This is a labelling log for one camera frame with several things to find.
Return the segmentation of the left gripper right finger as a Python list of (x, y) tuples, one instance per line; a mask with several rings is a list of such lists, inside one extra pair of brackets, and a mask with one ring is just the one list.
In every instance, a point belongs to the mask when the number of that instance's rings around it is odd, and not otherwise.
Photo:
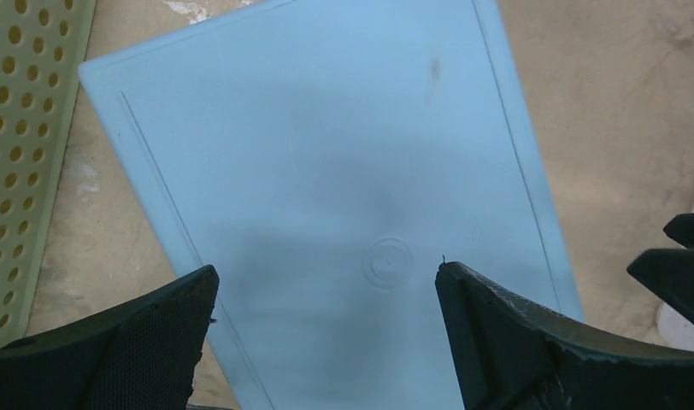
[(591, 327), (460, 262), (435, 287), (467, 409), (694, 409), (694, 352)]

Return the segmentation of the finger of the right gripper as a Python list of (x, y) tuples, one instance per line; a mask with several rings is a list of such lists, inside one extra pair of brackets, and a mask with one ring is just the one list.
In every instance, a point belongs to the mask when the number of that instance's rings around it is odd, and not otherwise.
[(626, 271), (694, 325), (694, 249), (647, 249)]
[(694, 248), (694, 213), (678, 214), (664, 227), (667, 237), (685, 248)]

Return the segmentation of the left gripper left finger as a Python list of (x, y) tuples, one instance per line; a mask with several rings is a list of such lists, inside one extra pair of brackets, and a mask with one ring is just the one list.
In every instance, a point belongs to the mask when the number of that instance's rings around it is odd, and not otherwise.
[(0, 409), (185, 409), (215, 307), (211, 265), (0, 348)]

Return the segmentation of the blue perforated plastic basket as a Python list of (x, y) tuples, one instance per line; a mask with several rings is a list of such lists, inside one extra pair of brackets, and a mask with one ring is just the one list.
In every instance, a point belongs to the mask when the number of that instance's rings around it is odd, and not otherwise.
[(264, 1), (83, 63), (243, 409), (459, 409), (434, 279), (583, 319), (494, 1)]

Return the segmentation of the green perforated plastic basket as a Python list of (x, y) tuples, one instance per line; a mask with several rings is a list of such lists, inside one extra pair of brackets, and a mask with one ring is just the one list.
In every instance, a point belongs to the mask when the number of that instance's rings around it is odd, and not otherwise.
[(95, 8), (0, 0), (0, 348), (28, 327)]

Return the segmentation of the white perforated plastic basket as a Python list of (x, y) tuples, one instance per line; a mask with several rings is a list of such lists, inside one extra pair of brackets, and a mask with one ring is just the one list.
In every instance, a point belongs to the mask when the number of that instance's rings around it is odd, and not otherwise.
[(657, 309), (656, 327), (668, 347), (694, 351), (694, 324), (665, 302)]

